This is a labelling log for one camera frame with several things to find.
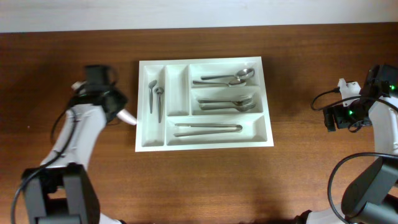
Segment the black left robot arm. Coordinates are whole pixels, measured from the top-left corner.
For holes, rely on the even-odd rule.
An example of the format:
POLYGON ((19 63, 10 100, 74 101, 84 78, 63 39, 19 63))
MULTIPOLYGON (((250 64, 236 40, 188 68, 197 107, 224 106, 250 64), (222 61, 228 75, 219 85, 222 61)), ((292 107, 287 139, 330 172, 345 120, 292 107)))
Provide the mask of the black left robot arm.
POLYGON ((116 88, 115 69, 87 65, 86 79, 72 85, 74 95, 62 112, 63 128, 48 156, 26 169, 15 196, 24 196, 29 223, 118 223, 103 214, 87 174, 96 140, 114 118, 135 125, 127 98, 116 88))

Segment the metal fork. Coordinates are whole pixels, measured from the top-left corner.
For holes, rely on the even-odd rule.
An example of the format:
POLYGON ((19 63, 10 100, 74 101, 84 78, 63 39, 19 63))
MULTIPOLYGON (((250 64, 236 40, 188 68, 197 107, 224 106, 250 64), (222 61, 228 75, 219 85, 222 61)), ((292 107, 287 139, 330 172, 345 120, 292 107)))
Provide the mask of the metal fork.
POLYGON ((237 100, 197 100, 199 103, 232 103, 237 106, 246 105, 252 102, 252 98, 240 98, 237 100))
POLYGON ((200 105, 199 108, 201 110, 224 110, 224 109, 234 109, 240 112, 249 111, 256 107, 255 103, 247 104, 247 105, 221 105, 221 106, 212 106, 212 105, 200 105))

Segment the small metal spoon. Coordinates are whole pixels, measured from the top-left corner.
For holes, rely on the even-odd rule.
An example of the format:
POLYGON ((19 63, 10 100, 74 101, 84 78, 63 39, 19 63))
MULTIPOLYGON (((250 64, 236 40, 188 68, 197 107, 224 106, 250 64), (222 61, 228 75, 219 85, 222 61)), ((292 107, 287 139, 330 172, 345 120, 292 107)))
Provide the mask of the small metal spoon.
POLYGON ((156 86, 157 80, 152 80, 149 83, 149 110, 150 114, 153 112, 153 88, 156 86))
POLYGON ((164 93, 164 89, 160 86, 155 89, 155 93, 157 95, 157 112, 158 112, 158 123, 162 122, 162 95, 164 93))

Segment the pink handled utensil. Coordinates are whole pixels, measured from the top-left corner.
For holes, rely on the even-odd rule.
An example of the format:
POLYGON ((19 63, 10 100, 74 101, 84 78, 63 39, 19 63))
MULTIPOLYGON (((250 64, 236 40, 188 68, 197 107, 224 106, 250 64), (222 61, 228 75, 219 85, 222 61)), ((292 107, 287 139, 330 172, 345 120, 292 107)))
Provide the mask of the pink handled utensil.
POLYGON ((117 113, 117 117, 124 123, 135 126, 137 124, 137 119, 126 109, 121 110, 117 113))

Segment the large metal spoon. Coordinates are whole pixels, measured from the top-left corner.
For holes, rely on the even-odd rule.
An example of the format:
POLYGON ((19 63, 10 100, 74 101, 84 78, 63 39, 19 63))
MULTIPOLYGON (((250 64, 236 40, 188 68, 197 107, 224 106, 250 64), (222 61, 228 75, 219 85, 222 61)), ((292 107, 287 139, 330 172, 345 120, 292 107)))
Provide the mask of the large metal spoon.
POLYGON ((255 75, 255 69, 253 68, 244 68, 242 70, 237 71, 234 74, 230 75, 209 75, 209 76, 201 76, 201 80, 213 80, 213 79, 219 79, 219 78, 229 78, 233 77, 238 80, 247 80, 250 79, 255 75))
POLYGON ((231 80, 229 82, 208 82, 208 81, 199 81, 199 80, 194 80, 192 81, 194 85, 226 85, 226 86, 244 86, 246 85, 245 80, 231 80))

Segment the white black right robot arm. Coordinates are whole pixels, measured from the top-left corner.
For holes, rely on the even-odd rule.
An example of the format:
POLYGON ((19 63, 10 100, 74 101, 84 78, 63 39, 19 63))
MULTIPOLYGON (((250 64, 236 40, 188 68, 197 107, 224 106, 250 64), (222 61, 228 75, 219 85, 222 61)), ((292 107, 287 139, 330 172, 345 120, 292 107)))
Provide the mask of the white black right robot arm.
POLYGON ((368 71, 363 86, 340 79, 333 92, 341 100, 321 107, 329 132, 347 129, 351 133, 370 126, 374 152, 360 152, 340 160, 327 185, 328 210, 307 210, 293 223, 388 223, 397 224, 397 197, 389 192, 397 186, 397 68, 375 65, 368 71), (338 169, 352 159, 373 157, 367 167, 346 188, 342 201, 335 205, 332 183, 338 169))

